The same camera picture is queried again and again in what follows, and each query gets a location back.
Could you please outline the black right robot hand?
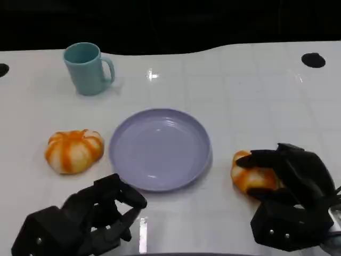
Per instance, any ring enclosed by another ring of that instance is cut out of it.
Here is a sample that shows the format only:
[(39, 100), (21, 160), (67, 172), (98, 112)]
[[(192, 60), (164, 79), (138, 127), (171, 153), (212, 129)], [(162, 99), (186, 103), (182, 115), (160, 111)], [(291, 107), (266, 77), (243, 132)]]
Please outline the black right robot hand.
[(335, 187), (321, 158), (293, 144), (278, 143), (275, 150), (252, 150), (250, 154), (238, 158), (236, 164), (244, 169), (273, 171), (289, 194), (289, 201), (306, 209), (339, 200), (340, 189)]

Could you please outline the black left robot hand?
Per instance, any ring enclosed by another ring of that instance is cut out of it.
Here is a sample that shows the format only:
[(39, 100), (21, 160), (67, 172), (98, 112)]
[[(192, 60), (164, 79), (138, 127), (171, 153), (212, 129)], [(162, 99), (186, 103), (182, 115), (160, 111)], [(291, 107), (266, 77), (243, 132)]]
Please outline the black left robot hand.
[(146, 206), (145, 197), (112, 174), (69, 196), (61, 211), (82, 233), (77, 255), (102, 255), (131, 241), (130, 227)]

